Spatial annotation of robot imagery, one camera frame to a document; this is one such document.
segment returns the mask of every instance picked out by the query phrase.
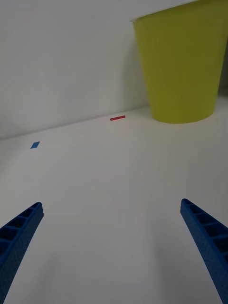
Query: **white floor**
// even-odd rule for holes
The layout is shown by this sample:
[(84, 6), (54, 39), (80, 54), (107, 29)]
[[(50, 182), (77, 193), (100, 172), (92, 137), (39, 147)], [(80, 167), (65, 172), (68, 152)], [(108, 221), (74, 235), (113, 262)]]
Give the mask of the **white floor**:
[(5, 304), (220, 303), (180, 206), (228, 226), (228, 99), (185, 125), (124, 114), (0, 142), (0, 226), (45, 213)]

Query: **yellow bucket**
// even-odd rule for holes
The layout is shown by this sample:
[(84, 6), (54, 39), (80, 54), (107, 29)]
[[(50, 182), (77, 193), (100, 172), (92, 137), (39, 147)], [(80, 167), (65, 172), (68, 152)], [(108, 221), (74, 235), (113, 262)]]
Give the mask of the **yellow bucket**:
[(153, 117), (181, 124), (215, 108), (228, 0), (198, 0), (133, 22)]

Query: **white wall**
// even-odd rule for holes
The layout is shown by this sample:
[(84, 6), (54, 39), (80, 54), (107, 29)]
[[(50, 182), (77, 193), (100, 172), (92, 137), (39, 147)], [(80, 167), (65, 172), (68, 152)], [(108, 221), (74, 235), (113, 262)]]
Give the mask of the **white wall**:
[(130, 19), (183, 0), (2, 0), (0, 138), (146, 104)]

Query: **yellow plastic bin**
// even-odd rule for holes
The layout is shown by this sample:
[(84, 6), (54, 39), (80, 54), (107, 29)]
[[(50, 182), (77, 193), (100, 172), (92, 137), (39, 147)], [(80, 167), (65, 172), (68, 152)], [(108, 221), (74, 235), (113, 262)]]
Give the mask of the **yellow plastic bin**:
[(153, 117), (181, 124), (215, 108), (228, 0), (198, 0), (133, 21)]

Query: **red tape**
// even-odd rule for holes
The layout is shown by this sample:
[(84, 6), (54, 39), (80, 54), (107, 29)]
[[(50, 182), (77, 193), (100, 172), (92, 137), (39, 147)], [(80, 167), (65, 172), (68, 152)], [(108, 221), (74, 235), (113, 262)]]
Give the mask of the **red tape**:
[(113, 118), (110, 118), (111, 121), (113, 120), (117, 120), (117, 119), (121, 119), (121, 118), (125, 118), (126, 116), (123, 115), (123, 116), (118, 116), (118, 117), (113, 117)]

